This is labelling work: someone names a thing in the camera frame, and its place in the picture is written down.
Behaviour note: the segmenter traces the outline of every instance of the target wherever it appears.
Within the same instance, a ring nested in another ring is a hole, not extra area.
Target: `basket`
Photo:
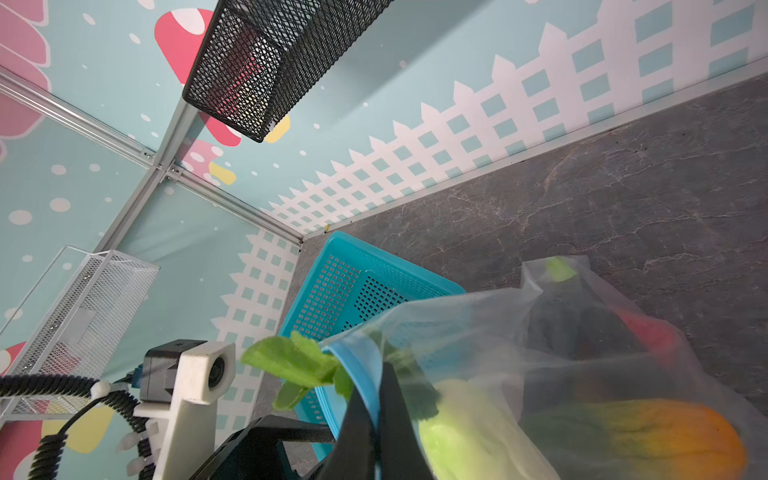
[[[312,265],[280,329],[318,342],[410,300],[464,293],[453,283],[343,232],[334,232]],[[296,407],[304,422],[326,423],[315,391]],[[314,445],[318,459],[330,445]]]
[[[182,96],[261,142],[392,0],[219,0]]]

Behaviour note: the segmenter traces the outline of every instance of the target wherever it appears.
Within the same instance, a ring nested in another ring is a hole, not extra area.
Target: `pumpkin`
[[[582,403],[520,426],[562,480],[738,480],[746,468],[730,423],[689,402]]]

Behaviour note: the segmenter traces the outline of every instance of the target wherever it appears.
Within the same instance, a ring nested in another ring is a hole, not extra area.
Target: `translucent plastic bag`
[[[526,262],[521,289],[405,303],[321,346],[374,425],[393,364],[438,480],[768,478],[768,419],[586,257]],[[340,423],[333,387],[318,393]]]

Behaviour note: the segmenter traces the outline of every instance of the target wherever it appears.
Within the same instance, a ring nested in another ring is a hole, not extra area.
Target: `gray floor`
[[[588,255],[768,414],[768,75],[341,230],[467,291],[517,286],[525,260]],[[325,239],[304,243],[289,305]],[[260,413],[278,385],[262,384]]]

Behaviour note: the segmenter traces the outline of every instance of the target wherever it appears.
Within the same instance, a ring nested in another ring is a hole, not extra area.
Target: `black coiled cable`
[[[70,395],[78,397],[90,397],[91,387],[97,382],[81,376],[66,375],[10,375],[0,377],[0,397],[29,396],[29,395]],[[134,417],[134,408],[138,401],[128,392],[110,392],[107,396],[96,399],[75,414],[61,427],[56,435],[47,435],[40,441],[40,446],[35,454],[29,471],[30,480],[52,480],[56,478],[58,463],[64,451],[67,440],[67,429],[74,424],[88,410],[103,402],[128,422],[136,433],[146,430],[147,419]],[[149,440],[142,439],[137,445],[139,455],[144,458],[152,455]],[[154,463],[145,466],[139,473],[139,480],[151,480],[154,476]]]

